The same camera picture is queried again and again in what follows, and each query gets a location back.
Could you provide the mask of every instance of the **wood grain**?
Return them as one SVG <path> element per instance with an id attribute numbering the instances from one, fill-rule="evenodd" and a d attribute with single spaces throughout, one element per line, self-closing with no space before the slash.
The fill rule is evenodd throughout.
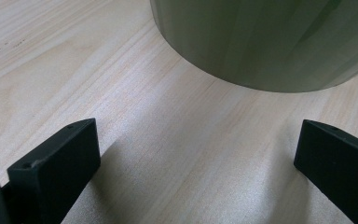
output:
<path id="1" fill-rule="evenodd" d="M 358 76 L 251 90 L 180 57 L 148 0 L 0 0 L 0 184 L 91 117 L 103 165 L 64 223 L 351 223 L 293 158 L 303 119 L 358 137 Z"/>

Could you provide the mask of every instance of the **table surface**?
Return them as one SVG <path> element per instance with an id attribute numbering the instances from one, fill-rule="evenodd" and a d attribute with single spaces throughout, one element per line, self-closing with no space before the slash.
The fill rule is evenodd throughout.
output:
<path id="1" fill-rule="evenodd" d="M 251 90 L 178 55 L 148 0 L 0 0 L 0 184 L 87 118 L 102 167 L 63 223 L 351 223 L 293 159 L 303 119 L 358 137 L 358 76 Z"/>

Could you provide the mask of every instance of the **green cylinder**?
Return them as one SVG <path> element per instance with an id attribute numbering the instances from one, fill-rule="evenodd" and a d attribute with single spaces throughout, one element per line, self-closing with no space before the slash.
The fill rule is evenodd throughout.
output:
<path id="1" fill-rule="evenodd" d="M 317 91 L 358 74 L 358 0 L 151 0 L 168 43 L 223 80 Z"/>

